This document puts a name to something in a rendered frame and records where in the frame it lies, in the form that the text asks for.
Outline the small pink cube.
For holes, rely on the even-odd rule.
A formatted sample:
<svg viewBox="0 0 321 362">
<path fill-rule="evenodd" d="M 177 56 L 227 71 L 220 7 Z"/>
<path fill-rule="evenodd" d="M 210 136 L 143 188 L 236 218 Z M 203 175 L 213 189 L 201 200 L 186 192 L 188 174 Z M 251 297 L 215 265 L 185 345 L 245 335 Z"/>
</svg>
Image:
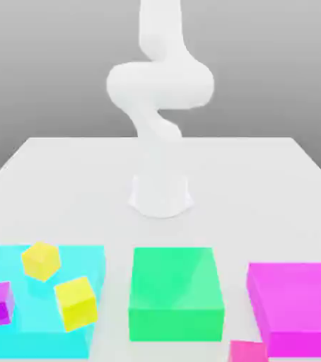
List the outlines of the small pink cube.
<svg viewBox="0 0 321 362">
<path fill-rule="evenodd" d="M 227 362 L 269 362 L 264 343 L 231 340 Z"/>
</svg>

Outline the small yellow cube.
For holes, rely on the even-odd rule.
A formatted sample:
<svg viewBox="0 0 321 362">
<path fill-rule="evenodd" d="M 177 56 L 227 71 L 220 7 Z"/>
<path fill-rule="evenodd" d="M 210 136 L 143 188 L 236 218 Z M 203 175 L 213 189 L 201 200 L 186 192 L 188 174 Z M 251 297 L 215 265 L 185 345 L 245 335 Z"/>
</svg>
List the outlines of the small yellow cube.
<svg viewBox="0 0 321 362">
<path fill-rule="evenodd" d="M 98 320 L 95 292 L 86 276 L 57 284 L 54 293 L 66 332 Z"/>
<path fill-rule="evenodd" d="M 26 276 L 41 282 L 50 279 L 61 267 L 59 248 L 45 242 L 36 242 L 21 254 Z"/>
</svg>

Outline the large magenta box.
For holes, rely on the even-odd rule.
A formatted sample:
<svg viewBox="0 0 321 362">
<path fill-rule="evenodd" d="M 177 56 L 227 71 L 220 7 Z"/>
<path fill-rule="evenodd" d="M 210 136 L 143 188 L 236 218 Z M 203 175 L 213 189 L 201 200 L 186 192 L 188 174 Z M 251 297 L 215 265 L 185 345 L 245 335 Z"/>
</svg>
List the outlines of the large magenta box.
<svg viewBox="0 0 321 362">
<path fill-rule="evenodd" d="M 246 286 L 270 357 L 321 358 L 321 262 L 251 263 Z"/>
</svg>

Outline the large green box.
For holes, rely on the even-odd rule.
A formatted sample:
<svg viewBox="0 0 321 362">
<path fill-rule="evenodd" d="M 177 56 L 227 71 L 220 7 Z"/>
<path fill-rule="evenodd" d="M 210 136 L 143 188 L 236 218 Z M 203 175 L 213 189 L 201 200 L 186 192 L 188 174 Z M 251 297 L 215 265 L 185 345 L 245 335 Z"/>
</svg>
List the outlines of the large green box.
<svg viewBox="0 0 321 362">
<path fill-rule="evenodd" d="M 221 341 L 225 305 L 210 247 L 137 247 L 131 341 Z"/>
</svg>

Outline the large cyan box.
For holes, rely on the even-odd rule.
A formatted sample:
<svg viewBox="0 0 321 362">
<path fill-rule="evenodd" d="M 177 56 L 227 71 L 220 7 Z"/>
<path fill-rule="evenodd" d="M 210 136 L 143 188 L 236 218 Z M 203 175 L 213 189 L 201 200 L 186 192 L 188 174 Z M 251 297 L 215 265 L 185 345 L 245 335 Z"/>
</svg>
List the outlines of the large cyan box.
<svg viewBox="0 0 321 362">
<path fill-rule="evenodd" d="M 0 282 L 10 281 L 13 319 L 0 325 L 0 358 L 88 358 L 95 326 L 66 332 L 54 287 L 78 277 L 88 278 L 99 297 L 105 279 L 102 245 L 61 245 L 59 271 L 46 282 L 24 274 L 21 260 L 27 245 L 0 245 Z"/>
</svg>

